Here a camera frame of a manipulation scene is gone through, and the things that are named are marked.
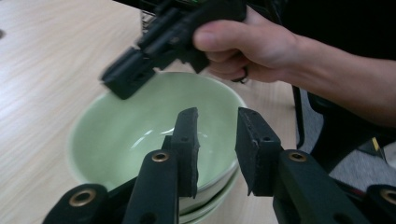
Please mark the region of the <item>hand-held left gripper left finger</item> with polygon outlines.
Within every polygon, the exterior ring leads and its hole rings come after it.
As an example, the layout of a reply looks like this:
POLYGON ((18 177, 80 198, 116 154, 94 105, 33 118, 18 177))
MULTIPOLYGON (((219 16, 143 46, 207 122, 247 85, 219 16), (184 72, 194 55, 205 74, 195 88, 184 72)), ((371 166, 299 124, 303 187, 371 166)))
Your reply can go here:
POLYGON ((177 115, 173 133, 143 159, 122 224, 178 224, 179 199, 197 194, 198 109, 177 115))

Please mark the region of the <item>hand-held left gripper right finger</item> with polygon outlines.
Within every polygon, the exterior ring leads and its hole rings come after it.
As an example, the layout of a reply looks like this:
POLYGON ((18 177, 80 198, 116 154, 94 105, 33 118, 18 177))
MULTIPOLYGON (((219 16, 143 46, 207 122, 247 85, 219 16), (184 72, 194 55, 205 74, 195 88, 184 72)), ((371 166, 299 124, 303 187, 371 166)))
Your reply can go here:
POLYGON ((235 152, 247 193, 271 197, 279 224, 370 224, 313 157, 285 150, 258 112, 238 109, 235 152))

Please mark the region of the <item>black stand base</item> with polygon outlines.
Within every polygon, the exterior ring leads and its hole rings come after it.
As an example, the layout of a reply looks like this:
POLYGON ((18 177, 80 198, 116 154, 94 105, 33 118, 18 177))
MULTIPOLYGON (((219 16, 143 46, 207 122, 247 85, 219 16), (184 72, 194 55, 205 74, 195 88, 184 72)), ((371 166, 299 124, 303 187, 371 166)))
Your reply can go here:
POLYGON ((375 125, 312 93, 308 94, 308 101, 311 108, 323 117, 323 126, 310 155, 328 173, 373 137, 396 140, 396 128, 375 125))

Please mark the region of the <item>black curtain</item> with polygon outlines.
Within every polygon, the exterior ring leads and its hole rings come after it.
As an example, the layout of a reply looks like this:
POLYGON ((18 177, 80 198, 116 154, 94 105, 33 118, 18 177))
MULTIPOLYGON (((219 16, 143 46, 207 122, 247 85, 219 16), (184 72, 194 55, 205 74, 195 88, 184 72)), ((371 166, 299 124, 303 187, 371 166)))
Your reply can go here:
POLYGON ((396 61, 396 0, 247 0, 297 35, 349 53, 396 61))

